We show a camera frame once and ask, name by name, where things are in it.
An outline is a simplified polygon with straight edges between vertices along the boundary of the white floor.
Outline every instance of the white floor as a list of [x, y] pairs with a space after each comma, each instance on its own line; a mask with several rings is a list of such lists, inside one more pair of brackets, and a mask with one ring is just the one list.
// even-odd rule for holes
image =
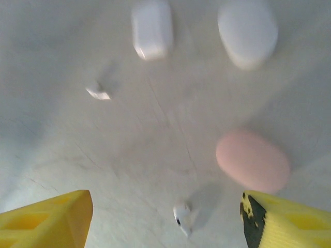
[[[176, 47], [153, 63], [132, 47], [133, 2], [0, 3], [0, 211], [89, 189], [87, 248], [244, 248], [243, 189], [215, 160], [241, 126], [289, 154], [280, 196], [331, 210], [331, 1], [271, 1], [279, 45], [253, 72], [220, 42], [225, 1], [173, 0]], [[111, 102], [84, 89], [101, 74]], [[200, 211], [188, 240], [178, 198]]]

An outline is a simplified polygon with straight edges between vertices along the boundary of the yellow block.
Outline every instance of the yellow block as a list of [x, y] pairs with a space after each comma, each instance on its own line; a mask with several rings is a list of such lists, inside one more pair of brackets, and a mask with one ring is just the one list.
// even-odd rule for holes
[[249, 248], [331, 248], [331, 212], [245, 191], [240, 214]]
[[84, 248], [93, 214], [78, 190], [0, 214], [0, 248]]

